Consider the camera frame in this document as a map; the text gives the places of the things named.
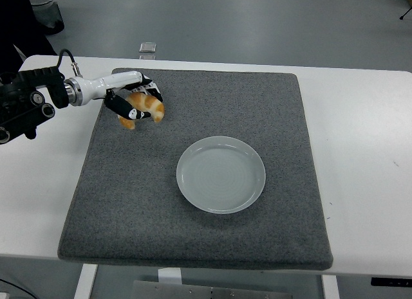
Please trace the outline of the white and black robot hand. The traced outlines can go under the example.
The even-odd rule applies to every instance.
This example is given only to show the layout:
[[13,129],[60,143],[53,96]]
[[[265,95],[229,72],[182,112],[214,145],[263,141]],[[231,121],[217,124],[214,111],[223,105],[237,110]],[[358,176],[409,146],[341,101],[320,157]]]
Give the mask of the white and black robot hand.
[[103,99],[108,109],[125,120],[151,117],[159,122],[165,115],[165,107],[156,84],[137,71],[116,73],[94,80],[74,77],[66,83],[72,88],[69,101],[74,106]]

